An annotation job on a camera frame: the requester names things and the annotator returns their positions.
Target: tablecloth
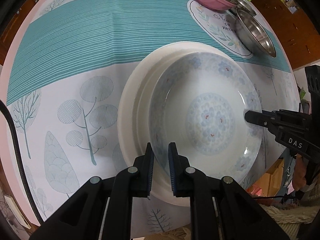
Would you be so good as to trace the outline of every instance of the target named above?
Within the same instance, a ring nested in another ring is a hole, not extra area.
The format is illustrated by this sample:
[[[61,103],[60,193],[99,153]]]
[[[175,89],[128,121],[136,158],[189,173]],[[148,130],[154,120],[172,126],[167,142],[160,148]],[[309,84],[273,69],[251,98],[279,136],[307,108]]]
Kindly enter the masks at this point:
[[[127,167],[116,125],[121,93],[138,63],[163,45],[198,41],[216,47],[243,68],[263,109],[297,111],[288,60],[263,17],[256,18],[271,37],[276,58],[253,55],[236,37],[231,13],[212,12],[195,0],[44,1],[15,55],[6,98],[21,156],[11,147],[8,154],[22,164],[38,221],[90,177],[112,177]],[[241,185],[250,186],[283,150],[264,130],[258,157]],[[131,237],[186,225],[189,212],[152,195],[134,199]]]

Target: stacked plates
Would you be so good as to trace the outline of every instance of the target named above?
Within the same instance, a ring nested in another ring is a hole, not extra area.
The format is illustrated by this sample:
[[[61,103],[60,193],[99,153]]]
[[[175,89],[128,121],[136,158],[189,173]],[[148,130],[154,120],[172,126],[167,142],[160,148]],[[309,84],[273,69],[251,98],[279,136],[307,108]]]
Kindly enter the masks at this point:
[[[156,162],[151,193],[175,205],[168,144],[206,175],[232,176],[240,182],[249,172],[261,144],[261,127],[244,113],[261,112],[254,86],[241,67],[218,49],[197,42],[161,47],[133,71],[118,112],[118,137],[128,166],[143,155],[148,142]]]

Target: wooden cabinet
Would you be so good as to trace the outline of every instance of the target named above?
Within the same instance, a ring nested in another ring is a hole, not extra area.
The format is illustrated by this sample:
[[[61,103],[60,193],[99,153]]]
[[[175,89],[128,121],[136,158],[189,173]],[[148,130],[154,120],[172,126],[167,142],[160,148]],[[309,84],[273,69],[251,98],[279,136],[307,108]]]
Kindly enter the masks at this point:
[[[252,0],[276,33],[293,69],[320,59],[320,35],[302,9],[291,13],[281,0]]]
[[[262,189],[262,196],[275,196],[281,188],[284,159],[278,159],[254,184]]]
[[[0,37],[0,64],[3,65],[4,59],[8,53],[10,45],[15,37],[18,29],[20,28],[22,22],[34,7],[38,0],[26,0],[25,3],[21,6],[19,13],[16,13],[6,29]]]

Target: person's hand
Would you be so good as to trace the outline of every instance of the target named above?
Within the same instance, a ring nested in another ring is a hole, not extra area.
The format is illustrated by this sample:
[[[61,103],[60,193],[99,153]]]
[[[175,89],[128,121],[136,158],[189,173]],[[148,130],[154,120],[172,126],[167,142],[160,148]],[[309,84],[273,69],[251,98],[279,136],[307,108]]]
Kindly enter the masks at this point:
[[[305,175],[307,168],[303,163],[302,156],[297,154],[296,165],[294,166],[293,177],[292,177],[292,187],[298,191],[304,187],[307,183]]]

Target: screw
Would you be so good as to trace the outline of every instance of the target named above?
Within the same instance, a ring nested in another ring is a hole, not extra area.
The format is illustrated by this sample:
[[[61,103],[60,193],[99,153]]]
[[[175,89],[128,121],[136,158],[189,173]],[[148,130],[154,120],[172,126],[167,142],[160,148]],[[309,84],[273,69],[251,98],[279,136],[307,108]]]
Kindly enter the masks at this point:
[[[91,182],[92,184],[97,184],[99,181],[100,181],[100,178],[97,177],[97,176],[94,176],[94,177],[92,177],[92,178],[90,179],[90,182]]]
[[[129,173],[136,173],[138,171],[138,168],[135,166],[131,166],[128,168]]]
[[[229,177],[229,176],[225,176],[225,177],[223,178],[223,181],[224,181],[225,183],[227,183],[227,184],[231,184],[231,183],[233,182],[233,179],[232,179],[231,177]]]
[[[194,167],[187,167],[186,168],[186,173],[194,173],[196,169]]]

